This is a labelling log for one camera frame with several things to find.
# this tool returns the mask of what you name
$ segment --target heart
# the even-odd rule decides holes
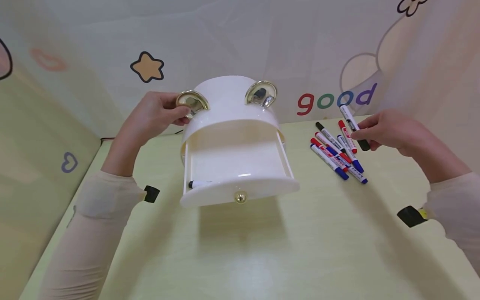
[[[71,173],[78,165],[77,158],[70,152],[65,152],[63,155],[63,164],[61,165],[61,170],[63,173]]]
[[[7,46],[0,39],[0,80],[7,78],[12,73],[12,56]]]
[[[67,65],[60,58],[45,54],[40,49],[30,49],[30,55],[40,67],[47,71],[60,72],[67,69]]]

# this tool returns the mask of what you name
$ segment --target cartoon drawing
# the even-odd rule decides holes
[[[376,53],[360,53],[349,59],[340,75],[341,91],[357,94],[364,90],[380,89],[386,76],[392,74],[401,61],[408,41],[414,36],[418,20],[416,16],[401,17],[386,31]],[[369,105],[352,102],[349,108],[356,115],[364,115],[375,113],[378,106],[379,101],[375,101],[373,97]]]
[[[132,62],[130,69],[137,73],[144,83],[149,83],[152,79],[163,79],[163,61],[154,59],[147,51],[140,53],[137,61]]]
[[[10,51],[0,38],[0,80],[7,78],[12,73],[13,62]]]
[[[71,173],[75,168],[77,168],[78,160],[71,152],[65,152],[63,155],[63,163],[61,165],[61,170],[63,173]]]
[[[419,6],[427,1],[428,0],[401,0],[396,7],[396,11],[398,13],[405,13],[407,17],[411,17],[417,12]]]
[[[30,56],[40,67],[47,71],[60,72],[67,69],[67,65],[62,59],[48,55],[40,49],[30,49]]]

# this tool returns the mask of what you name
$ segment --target table surface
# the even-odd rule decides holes
[[[322,124],[336,135],[337,121]],[[182,208],[181,136],[151,140],[134,177],[161,192],[135,207],[100,299],[478,299],[479,279],[443,228],[433,220],[408,228],[396,217],[425,202],[415,162],[386,147],[360,151],[369,183],[344,182],[309,148],[314,123],[282,125],[300,191],[245,205]],[[35,299],[75,199],[20,299]]]

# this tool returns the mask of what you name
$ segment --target beige sleeve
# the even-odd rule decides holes
[[[134,206],[146,195],[132,177],[86,179],[43,278],[40,300],[97,299]]]
[[[432,184],[424,208],[480,276],[480,176],[469,173]]]

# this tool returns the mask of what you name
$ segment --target pen holder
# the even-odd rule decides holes
[[[295,192],[284,136],[270,106],[275,86],[243,76],[222,76],[177,98],[189,106],[183,132],[185,206],[202,206]],[[203,182],[192,185],[191,181]]]

